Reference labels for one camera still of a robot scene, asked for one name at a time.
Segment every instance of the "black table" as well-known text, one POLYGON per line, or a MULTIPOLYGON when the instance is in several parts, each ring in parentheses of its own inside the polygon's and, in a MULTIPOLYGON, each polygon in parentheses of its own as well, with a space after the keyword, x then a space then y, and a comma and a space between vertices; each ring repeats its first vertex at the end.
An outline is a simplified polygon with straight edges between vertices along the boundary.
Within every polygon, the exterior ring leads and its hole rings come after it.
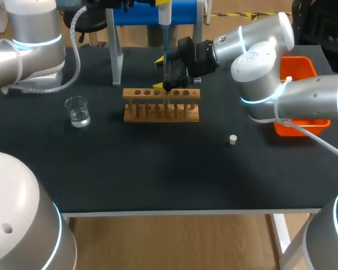
MULTIPOLYGON (((74 71, 68 51, 65 80, 74 71)), ((0 152, 22 160, 62 212, 280 212, 321 208, 338 193, 338 157, 250 120, 228 67, 202 78, 199 123, 126 124, 109 51, 80 51, 82 72, 72 87, 45 96, 0 93, 0 152), (86 128, 71 127, 64 109, 74 95, 88 99, 86 128), (238 136, 235 146, 230 134, 238 136)), ((320 47, 291 54, 310 57, 318 75, 331 73, 320 47)), ((125 48, 122 86, 160 82, 153 64, 160 55, 125 48)), ((321 137, 338 147, 338 122, 321 137)))

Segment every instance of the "wooden test tube rack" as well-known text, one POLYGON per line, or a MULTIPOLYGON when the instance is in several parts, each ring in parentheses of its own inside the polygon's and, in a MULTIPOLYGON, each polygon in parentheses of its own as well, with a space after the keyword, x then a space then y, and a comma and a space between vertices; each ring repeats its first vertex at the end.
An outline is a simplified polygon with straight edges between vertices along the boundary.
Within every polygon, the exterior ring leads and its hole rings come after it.
POLYGON ((168 93, 152 88, 124 88, 124 122, 199 122, 200 89, 173 89, 168 93))

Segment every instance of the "black chair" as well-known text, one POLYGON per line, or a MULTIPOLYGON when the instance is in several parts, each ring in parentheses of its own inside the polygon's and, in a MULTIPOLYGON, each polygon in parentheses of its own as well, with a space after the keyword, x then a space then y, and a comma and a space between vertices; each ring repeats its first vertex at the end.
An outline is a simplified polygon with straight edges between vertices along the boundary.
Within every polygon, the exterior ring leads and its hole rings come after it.
MULTIPOLYGON (((64 24, 67 28, 70 29, 72 24, 75 11, 64 11, 62 13, 64 24)), ((85 13, 81 14, 77 24, 75 26, 75 31, 81 33, 82 35, 79 38, 79 43, 84 41, 84 36, 86 33, 89 34, 90 44, 84 46, 91 47, 105 47, 105 42, 98 42, 96 32, 101 31, 106 28, 106 13, 105 10, 88 10, 85 13)))
POLYGON ((318 44, 338 73, 338 0, 294 0, 295 44, 318 44))

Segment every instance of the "yellow marking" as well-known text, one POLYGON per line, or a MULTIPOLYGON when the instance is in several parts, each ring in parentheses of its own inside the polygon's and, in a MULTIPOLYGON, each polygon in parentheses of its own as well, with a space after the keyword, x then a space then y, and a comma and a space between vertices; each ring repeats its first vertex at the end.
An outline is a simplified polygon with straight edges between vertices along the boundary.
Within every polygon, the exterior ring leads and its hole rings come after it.
MULTIPOLYGON (((211 17, 238 17, 238 16, 243 16, 246 19, 252 19, 253 21, 257 20, 258 16, 262 15, 274 15, 277 14, 278 12, 237 12, 237 13, 215 13, 211 14, 211 17)), ((292 15, 292 12, 284 12, 287 15, 292 15)))
POLYGON ((155 0, 155 5, 159 6, 159 5, 163 5, 163 4, 168 4, 170 2, 171 2, 171 0, 155 0))
POLYGON ((154 64, 164 62, 164 56, 161 56, 157 61, 154 62, 154 64))
POLYGON ((161 91, 163 93, 166 93, 165 89, 163 88, 163 82, 157 83, 157 84, 153 85, 153 88, 155 90, 159 90, 159 91, 161 91))

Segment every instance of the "orange plastic container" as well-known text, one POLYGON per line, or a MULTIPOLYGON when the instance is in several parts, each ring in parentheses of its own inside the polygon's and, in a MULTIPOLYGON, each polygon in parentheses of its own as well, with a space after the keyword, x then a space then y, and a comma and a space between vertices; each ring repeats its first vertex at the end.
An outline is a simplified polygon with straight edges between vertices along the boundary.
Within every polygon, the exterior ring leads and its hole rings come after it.
MULTIPOLYGON (((292 80, 303 80, 317 76, 317 72, 315 72, 311 60, 305 56, 283 56, 281 60, 281 80, 284 81, 288 76, 292 76, 292 80)), ((323 129, 330 126, 331 121, 323 119, 292 119, 292 123, 318 135, 323 129)), ((280 136, 306 136, 292 127, 277 122, 274 122, 274 127, 280 136)))

